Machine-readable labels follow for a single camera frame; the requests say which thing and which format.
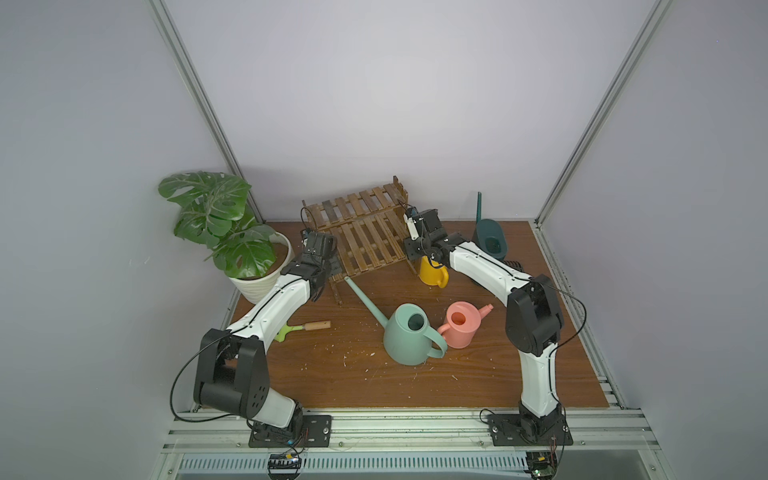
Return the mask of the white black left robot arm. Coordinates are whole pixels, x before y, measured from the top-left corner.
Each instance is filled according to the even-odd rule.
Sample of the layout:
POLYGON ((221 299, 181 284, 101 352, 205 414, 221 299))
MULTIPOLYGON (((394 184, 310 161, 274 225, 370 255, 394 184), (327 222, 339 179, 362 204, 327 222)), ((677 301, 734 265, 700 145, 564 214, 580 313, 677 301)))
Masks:
POLYGON ((307 229, 302 236, 302 251, 264 298, 229 328, 204 335, 193 387, 198 404, 277 429, 292 427, 300 408, 270 386, 267 351, 290 317, 341 271, 333 235, 307 229))

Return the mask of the corner metal profile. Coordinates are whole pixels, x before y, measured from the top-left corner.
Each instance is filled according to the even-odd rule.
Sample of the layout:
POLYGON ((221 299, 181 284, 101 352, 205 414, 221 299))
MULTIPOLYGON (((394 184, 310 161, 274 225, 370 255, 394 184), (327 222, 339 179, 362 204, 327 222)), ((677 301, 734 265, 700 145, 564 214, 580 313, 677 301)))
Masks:
POLYGON ((181 78, 199 110, 207 130, 224 159, 230 174, 245 179, 245 174, 238 162, 214 106, 207 94, 194 62, 186 48, 181 33, 175 24, 166 1, 148 0, 146 4, 150 15, 166 44, 181 78))
POLYGON ((547 195, 539 214, 534 219, 533 224, 536 228, 540 229, 554 212, 558 200, 565 192, 565 189, 577 168, 586 157, 594 141, 597 139, 600 130, 621 97, 648 45, 653 40, 657 30, 667 16, 669 9, 673 5, 674 1, 672 0, 657 0, 653 2, 651 10, 619 64, 619 67, 613 75, 595 111, 590 117, 584 131, 580 135, 552 190, 547 195))

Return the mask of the light green watering can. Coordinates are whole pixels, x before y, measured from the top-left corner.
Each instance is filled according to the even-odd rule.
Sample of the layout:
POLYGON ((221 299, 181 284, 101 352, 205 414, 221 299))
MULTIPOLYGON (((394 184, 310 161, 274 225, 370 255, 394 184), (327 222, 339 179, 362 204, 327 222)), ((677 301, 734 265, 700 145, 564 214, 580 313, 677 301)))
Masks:
POLYGON ((383 327, 383 346, 393 361, 405 366, 417 366, 430 358, 442 359, 445 356, 447 342, 431 326, 421 307, 404 303, 387 317, 350 277, 345 277, 344 281, 383 327))

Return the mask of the brown wooden slatted shelf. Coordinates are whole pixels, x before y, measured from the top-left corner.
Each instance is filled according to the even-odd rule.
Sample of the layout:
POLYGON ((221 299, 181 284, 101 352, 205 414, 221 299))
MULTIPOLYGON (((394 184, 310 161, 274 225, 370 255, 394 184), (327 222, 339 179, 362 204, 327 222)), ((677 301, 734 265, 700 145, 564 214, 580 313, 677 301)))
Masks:
POLYGON ((411 271, 415 264, 404 248, 408 229, 404 220, 408 192, 394 176, 371 189, 315 204, 302 204, 311 228, 333 235, 337 240, 339 271, 330 278, 335 302, 343 304, 339 286, 354 278, 404 262, 411 271))

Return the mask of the green monstera plant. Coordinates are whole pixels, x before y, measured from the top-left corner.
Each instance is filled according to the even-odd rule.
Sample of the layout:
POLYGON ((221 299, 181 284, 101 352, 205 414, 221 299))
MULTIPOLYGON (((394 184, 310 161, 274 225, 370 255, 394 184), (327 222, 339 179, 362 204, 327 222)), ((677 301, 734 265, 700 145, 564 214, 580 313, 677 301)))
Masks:
POLYGON ((248 206, 251 185, 223 172, 170 175, 158 185, 165 200, 180 207, 173 234, 204 245, 216 268, 233 279, 266 276, 278 260, 275 230, 248 206))

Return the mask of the dark green watering can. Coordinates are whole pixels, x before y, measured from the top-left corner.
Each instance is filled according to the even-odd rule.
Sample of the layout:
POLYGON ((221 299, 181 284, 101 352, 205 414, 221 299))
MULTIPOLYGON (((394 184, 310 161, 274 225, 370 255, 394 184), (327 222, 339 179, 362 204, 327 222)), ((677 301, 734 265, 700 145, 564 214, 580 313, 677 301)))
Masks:
POLYGON ((485 253, 497 260, 504 260, 508 253, 508 244, 502 226, 482 214, 482 193, 477 193, 475 227, 472 241, 485 253))

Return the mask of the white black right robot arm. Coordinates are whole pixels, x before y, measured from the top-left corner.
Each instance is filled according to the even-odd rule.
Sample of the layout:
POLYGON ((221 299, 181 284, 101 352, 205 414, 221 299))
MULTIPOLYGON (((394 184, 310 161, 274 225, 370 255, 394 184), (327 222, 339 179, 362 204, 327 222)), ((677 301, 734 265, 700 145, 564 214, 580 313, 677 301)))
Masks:
POLYGON ((449 234, 435 209, 419 211, 408 205, 403 219, 409 260, 425 258, 433 266, 462 273, 506 307, 505 333, 521 361, 520 412, 536 419, 558 412, 555 360, 564 319, 551 279, 518 271, 462 234, 449 234))

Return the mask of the left corner metal profile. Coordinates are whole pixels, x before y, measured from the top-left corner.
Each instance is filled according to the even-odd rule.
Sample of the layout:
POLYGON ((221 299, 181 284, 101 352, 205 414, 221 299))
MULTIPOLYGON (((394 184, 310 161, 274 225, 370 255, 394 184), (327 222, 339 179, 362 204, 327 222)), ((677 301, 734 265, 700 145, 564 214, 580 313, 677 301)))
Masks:
POLYGON ((238 162, 214 106, 207 94, 194 62, 186 48, 181 33, 175 24, 166 1, 148 0, 146 4, 150 15, 166 44, 181 78, 199 110, 207 130, 224 159, 230 174, 245 179, 245 174, 238 162))

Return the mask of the white ribbed plant pot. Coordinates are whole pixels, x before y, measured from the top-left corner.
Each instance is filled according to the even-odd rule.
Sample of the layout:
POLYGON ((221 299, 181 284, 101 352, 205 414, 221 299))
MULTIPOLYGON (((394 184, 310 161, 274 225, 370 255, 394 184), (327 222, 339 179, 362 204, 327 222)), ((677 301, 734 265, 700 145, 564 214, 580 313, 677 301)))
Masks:
POLYGON ((230 278, 239 292, 252 304, 259 303, 270 292, 280 276, 280 271, 293 258, 293 247, 285 235, 277 232, 272 234, 269 239, 277 252, 277 261, 270 267, 268 273, 255 279, 230 278))

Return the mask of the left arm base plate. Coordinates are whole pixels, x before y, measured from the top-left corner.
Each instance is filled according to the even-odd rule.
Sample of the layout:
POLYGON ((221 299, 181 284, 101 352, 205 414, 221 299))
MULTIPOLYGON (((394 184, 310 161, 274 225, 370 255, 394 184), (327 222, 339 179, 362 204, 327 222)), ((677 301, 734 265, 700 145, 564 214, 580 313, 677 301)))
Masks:
POLYGON ((327 448, 330 444, 332 421, 331 415, 303 413, 295 415, 285 428, 247 420, 246 424, 251 430, 248 445, 251 448, 327 448))

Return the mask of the right corner metal profile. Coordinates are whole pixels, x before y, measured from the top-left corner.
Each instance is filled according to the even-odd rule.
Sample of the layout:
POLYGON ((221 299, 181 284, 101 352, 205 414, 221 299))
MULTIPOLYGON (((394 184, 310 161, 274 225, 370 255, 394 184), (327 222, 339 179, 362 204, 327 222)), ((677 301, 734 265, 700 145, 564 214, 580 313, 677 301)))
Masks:
POLYGON ((534 219, 533 224, 536 228, 540 229, 554 212, 558 200, 565 192, 565 189, 577 168, 586 157, 594 141, 597 139, 600 130, 621 97, 648 45, 653 40, 657 30, 667 16, 669 9, 673 5, 674 1, 672 0, 657 0, 653 2, 651 10, 619 64, 619 67, 613 75, 595 111, 590 117, 584 131, 580 135, 552 190, 547 195, 539 214, 534 219))

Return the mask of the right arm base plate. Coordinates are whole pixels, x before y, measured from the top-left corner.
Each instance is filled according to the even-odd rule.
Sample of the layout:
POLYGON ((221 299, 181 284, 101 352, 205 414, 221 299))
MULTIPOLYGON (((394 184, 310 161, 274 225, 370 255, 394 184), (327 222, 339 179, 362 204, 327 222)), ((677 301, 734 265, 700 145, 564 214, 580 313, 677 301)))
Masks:
POLYGON ((546 447, 574 443, 565 416, 554 410, 544 417, 531 413, 489 414, 487 422, 495 446, 546 447))

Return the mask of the yellow watering can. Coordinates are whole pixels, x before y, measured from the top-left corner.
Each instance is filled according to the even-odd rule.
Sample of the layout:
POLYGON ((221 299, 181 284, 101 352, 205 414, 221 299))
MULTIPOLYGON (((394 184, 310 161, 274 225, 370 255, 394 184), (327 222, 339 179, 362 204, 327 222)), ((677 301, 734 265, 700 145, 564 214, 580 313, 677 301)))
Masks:
POLYGON ((428 256, 420 260, 418 277, 424 284, 438 288, 445 288, 450 279, 448 269, 428 256))

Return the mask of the pink watering can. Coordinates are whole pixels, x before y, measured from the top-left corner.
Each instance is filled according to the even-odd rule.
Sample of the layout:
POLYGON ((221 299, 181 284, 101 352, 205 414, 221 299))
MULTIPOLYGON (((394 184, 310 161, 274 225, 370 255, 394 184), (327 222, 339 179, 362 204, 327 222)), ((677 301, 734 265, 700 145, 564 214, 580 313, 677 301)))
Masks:
POLYGON ((480 308, 465 301, 452 303, 445 313, 438 333, 453 349, 463 349, 473 340, 482 320, 494 309, 492 304, 480 308))

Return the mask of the aluminium front rail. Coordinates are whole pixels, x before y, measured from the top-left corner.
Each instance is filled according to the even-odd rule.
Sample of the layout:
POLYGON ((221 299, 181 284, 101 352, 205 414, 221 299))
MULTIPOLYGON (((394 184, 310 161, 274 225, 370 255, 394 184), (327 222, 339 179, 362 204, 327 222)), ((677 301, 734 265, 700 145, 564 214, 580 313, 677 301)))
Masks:
POLYGON ((486 417, 504 409, 311 409, 331 415, 327 448, 251 448, 245 421, 210 412, 175 421, 151 478, 673 479, 637 409, 570 409, 571 446, 495 446, 486 417))

